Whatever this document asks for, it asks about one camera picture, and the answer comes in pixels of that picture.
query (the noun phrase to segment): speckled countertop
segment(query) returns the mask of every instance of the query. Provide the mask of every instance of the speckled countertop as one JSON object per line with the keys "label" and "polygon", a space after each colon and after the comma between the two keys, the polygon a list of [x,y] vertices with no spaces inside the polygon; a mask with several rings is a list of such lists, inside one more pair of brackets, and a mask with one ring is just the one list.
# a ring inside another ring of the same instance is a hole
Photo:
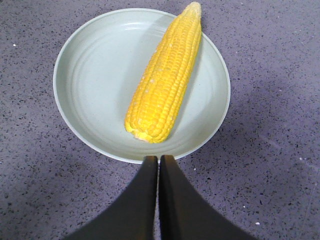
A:
{"label": "speckled countertop", "polygon": [[[216,135],[179,166],[217,211],[260,240],[320,239],[320,1],[200,2],[231,102]],[[109,11],[177,15],[187,3],[0,1],[0,239],[63,238],[139,169],[92,150],[59,114],[52,76],[67,38]]]}

